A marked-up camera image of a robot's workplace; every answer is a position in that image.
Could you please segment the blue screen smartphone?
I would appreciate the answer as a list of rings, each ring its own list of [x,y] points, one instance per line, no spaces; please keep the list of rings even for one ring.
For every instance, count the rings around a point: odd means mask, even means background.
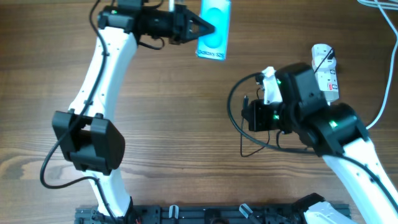
[[[200,17],[215,30],[198,39],[196,54],[200,58],[224,61],[228,48],[230,0],[203,0]]]

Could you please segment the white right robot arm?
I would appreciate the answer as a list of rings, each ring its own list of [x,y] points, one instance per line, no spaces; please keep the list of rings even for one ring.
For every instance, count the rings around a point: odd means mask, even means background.
[[[267,67],[253,78],[264,97],[241,112],[249,130],[298,134],[337,175],[367,223],[397,222],[397,190],[355,110],[330,105],[306,63]]]

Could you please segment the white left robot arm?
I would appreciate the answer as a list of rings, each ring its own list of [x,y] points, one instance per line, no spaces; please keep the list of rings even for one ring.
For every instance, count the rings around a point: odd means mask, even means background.
[[[124,75],[143,35],[179,45],[212,34],[215,27],[184,5],[171,3],[163,11],[146,1],[113,1],[91,26],[96,48],[76,98],[66,112],[53,116],[55,147],[94,190],[98,207],[89,221],[137,223],[119,168],[126,142],[113,124]]]

